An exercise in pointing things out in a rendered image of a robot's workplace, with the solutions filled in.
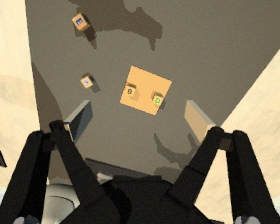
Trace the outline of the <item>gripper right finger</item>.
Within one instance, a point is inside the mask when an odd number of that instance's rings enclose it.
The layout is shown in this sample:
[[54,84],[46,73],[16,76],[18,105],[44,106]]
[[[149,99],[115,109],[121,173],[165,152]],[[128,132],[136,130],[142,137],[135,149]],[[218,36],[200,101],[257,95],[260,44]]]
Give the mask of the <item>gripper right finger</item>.
[[185,223],[218,149],[226,153],[233,224],[280,224],[247,133],[215,126],[193,100],[187,100],[184,117],[201,145],[155,209],[152,224]]

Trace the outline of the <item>orange flat mat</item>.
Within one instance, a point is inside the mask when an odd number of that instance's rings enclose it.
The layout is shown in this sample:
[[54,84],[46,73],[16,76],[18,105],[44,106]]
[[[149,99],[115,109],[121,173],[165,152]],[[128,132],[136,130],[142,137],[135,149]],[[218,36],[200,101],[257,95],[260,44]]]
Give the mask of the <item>orange flat mat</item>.
[[[136,86],[134,96],[124,94],[127,84]],[[120,103],[155,115],[160,105],[152,103],[154,93],[165,97],[172,81],[131,66]]]

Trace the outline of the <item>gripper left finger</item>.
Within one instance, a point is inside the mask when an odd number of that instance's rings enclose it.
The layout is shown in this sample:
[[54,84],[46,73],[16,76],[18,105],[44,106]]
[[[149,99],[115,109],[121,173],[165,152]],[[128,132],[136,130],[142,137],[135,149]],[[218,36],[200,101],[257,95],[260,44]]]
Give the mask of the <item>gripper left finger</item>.
[[36,130],[28,135],[0,204],[0,224],[41,224],[54,150],[60,153],[88,223],[121,224],[117,208],[75,146],[92,118],[91,101],[85,100],[64,122],[50,122],[50,133]]

